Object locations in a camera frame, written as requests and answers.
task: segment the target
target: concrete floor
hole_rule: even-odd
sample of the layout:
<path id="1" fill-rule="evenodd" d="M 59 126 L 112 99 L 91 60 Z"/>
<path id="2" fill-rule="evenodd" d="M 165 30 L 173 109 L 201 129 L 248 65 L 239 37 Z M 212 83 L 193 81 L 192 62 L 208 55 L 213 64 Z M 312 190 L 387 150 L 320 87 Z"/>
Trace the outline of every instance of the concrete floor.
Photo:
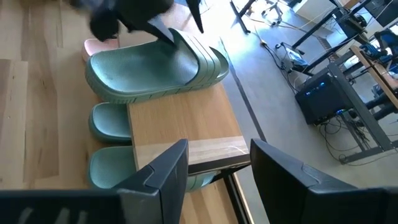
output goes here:
<path id="1" fill-rule="evenodd" d="M 269 53 L 259 45 L 259 39 L 253 33 L 248 35 L 243 33 L 240 25 L 235 23 L 234 14 L 232 10 L 229 10 L 228 3 L 217 7 L 220 7 L 220 10 L 221 7 L 223 8 L 223 18 L 220 23 L 224 23 L 225 27 L 230 27 L 230 29 L 223 29 L 220 35 L 221 39 L 236 72 L 236 76 L 243 86 L 244 92 L 269 144 L 327 174 L 357 187 L 398 185 L 398 178 L 395 175 L 398 168 L 396 163 L 398 156 L 391 155 L 364 166 L 343 166 L 334 160 L 328 152 L 325 139 L 318 132 L 318 128 L 308 126 L 305 123 L 300 108 L 294 99 L 294 94 L 272 61 Z M 303 35 L 303 32 L 299 30 L 269 27 L 266 24 L 251 21 L 247 17 L 244 17 L 244 21 L 252 31 L 255 31 L 254 26 L 256 26 L 261 38 L 271 47 L 282 41 L 293 44 Z M 305 23 L 305 20 L 291 13 L 284 14 L 284 21 L 295 24 L 295 26 L 301 26 Z M 304 57 L 308 61 L 319 57 L 324 51 L 315 37 L 310 37 L 301 45 L 300 49 L 306 52 Z M 315 71 L 322 69 L 327 64 L 328 62 L 321 63 Z M 295 75 L 291 77 L 292 81 L 295 80 L 295 77 Z M 305 79 L 306 76 L 298 78 L 296 85 Z M 355 90 L 363 97 L 364 101 L 373 98 L 370 92 L 373 83 L 374 80 L 369 75 L 364 75 L 354 85 Z M 223 84 L 233 106 L 241 131 L 245 140 L 249 143 L 251 138 L 258 138 L 259 135 L 244 104 L 234 77 L 232 75 L 228 76 Z M 397 123 L 390 124 L 393 121 L 397 121 L 397 119 L 397 115 L 393 114 L 380 121 L 381 126 L 387 134 L 398 134 Z M 328 127 L 329 132 L 333 132 L 333 128 L 337 127 Z M 328 140 L 337 149 L 348 149 L 356 146 L 354 139 L 345 129 L 342 129 L 335 135 L 328 135 Z M 348 155 L 354 153 L 356 150 L 358 149 L 353 149 L 350 152 L 333 151 L 332 153 L 335 157 L 338 157 L 341 153 Z M 393 150 L 385 154 L 395 153 L 396 151 Z M 385 154 L 363 159 L 354 164 L 362 164 L 382 157 Z M 256 223 L 264 223 L 266 213 L 254 184 L 251 168 L 248 167 L 241 170 L 239 172 L 239 179 L 254 221 Z"/>

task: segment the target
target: computer monitor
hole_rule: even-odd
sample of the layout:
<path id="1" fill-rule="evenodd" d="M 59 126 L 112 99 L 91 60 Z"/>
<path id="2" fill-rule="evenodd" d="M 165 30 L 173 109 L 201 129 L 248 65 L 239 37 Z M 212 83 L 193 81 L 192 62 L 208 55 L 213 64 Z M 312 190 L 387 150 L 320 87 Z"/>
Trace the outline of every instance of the computer monitor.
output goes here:
<path id="1" fill-rule="evenodd" d="M 365 8 L 383 27 L 398 17 L 398 0 L 372 0 Z"/>

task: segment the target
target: computer case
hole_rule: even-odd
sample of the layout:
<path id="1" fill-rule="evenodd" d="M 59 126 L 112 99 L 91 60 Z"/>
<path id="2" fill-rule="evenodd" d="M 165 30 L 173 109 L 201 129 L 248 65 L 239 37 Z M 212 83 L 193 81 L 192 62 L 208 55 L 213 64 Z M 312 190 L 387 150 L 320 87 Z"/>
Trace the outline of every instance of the computer case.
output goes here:
<path id="1" fill-rule="evenodd" d="M 328 73 L 306 81 L 295 99 L 307 124 L 321 124 L 352 108 L 336 78 Z"/>

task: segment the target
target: electronic equipment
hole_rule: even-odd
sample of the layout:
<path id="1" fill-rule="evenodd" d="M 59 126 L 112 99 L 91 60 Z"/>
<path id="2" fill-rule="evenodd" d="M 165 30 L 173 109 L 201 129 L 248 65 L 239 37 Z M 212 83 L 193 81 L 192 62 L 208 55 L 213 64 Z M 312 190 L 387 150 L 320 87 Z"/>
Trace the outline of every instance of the electronic equipment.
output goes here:
<path id="1" fill-rule="evenodd" d="M 307 124 L 321 124 L 352 108 L 336 78 L 327 73 L 302 84 L 295 99 Z"/>
<path id="2" fill-rule="evenodd" d="M 259 139 L 251 167 L 270 224 L 398 223 L 398 188 L 356 187 Z"/>
<path id="3" fill-rule="evenodd" d="M 372 0 L 365 5 L 365 8 L 383 27 L 398 17 L 398 0 Z"/>
<path id="4" fill-rule="evenodd" d="M 21 224 L 176 224 L 187 177 L 183 139 L 111 190 L 0 190 L 0 216 Z"/>

